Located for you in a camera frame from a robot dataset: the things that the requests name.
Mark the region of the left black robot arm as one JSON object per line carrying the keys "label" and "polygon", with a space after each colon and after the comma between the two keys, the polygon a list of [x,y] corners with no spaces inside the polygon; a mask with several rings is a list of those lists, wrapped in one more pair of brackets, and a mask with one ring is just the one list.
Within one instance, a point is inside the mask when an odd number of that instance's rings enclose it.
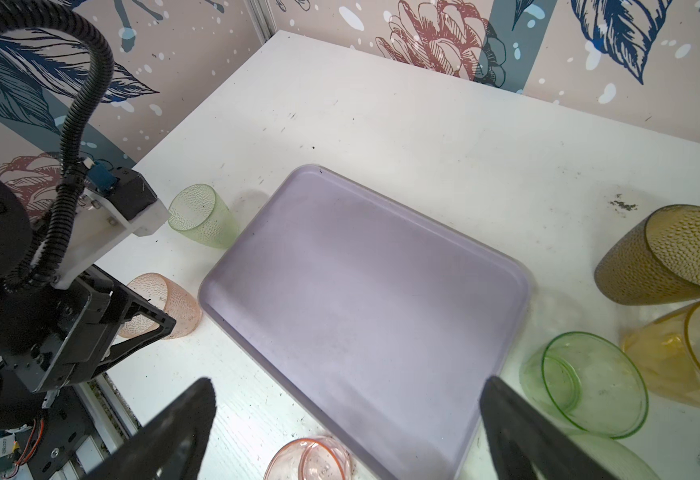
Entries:
{"label": "left black robot arm", "polygon": [[97,266],[128,236],[154,233],[168,217],[162,202],[139,173],[123,168],[109,190],[84,195],[61,264],[39,286],[25,287],[49,222],[32,222],[0,181],[0,430],[31,422],[53,392],[93,379],[175,327]]}

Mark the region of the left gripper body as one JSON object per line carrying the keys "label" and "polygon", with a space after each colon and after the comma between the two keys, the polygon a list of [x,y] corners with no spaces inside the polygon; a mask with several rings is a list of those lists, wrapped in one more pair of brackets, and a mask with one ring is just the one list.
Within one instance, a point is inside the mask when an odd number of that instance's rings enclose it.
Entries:
{"label": "left gripper body", "polygon": [[42,335],[24,352],[4,357],[29,392],[86,382],[128,357],[114,345],[128,310],[122,282],[92,266],[68,289],[46,291],[52,304],[41,315]]}

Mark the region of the pink textured cup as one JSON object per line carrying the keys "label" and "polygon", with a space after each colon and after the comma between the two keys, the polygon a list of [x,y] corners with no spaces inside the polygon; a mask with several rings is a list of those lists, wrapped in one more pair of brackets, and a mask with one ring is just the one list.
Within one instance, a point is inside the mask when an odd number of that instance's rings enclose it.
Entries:
{"label": "pink textured cup", "polygon": [[131,280],[127,286],[175,320],[175,326],[165,340],[190,335],[203,317],[195,297],[161,274],[142,274]]}

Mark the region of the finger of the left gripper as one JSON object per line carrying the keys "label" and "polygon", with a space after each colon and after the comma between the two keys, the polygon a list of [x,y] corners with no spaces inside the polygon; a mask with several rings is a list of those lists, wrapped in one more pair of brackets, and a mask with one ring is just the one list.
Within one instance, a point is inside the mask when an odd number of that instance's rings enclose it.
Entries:
{"label": "finger of the left gripper", "polygon": [[[143,327],[143,331],[115,343],[119,330],[134,321]],[[176,321],[147,297],[131,288],[120,286],[113,292],[100,324],[105,329],[94,349],[90,379],[105,373],[140,349],[167,337],[173,331]]]}

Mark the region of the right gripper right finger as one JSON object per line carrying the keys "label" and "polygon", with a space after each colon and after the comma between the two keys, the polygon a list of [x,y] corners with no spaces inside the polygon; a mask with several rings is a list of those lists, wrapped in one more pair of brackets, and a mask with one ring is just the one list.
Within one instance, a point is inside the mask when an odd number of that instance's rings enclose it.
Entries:
{"label": "right gripper right finger", "polygon": [[498,376],[485,382],[480,413],[500,479],[612,479]]}

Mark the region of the pale green textured cup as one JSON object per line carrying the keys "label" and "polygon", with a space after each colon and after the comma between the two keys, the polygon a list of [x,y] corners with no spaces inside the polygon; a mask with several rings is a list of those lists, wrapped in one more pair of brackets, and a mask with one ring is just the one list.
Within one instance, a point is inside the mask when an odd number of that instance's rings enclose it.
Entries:
{"label": "pale green textured cup", "polygon": [[646,462],[611,438],[579,431],[565,435],[617,479],[660,479]]}

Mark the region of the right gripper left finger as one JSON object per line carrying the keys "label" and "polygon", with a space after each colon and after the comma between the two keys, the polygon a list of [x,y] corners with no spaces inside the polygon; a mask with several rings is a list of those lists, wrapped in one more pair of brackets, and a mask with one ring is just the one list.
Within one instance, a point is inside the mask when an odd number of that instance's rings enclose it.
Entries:
{"label": "right gripper left finger", "polygon": [[212,381],[200,378],[86,477],[196,479],[215,415]]}

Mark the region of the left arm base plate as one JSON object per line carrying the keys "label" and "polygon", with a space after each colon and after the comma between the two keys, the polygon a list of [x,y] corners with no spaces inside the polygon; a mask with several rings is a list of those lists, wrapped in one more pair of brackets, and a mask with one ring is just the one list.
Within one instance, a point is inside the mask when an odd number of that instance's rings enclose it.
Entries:
{"label": "left arm base plate", "polygon": [[19,479],[83,479],[123,444],[111,412],[88,385],[66,388],[48,410],[43,438]]}

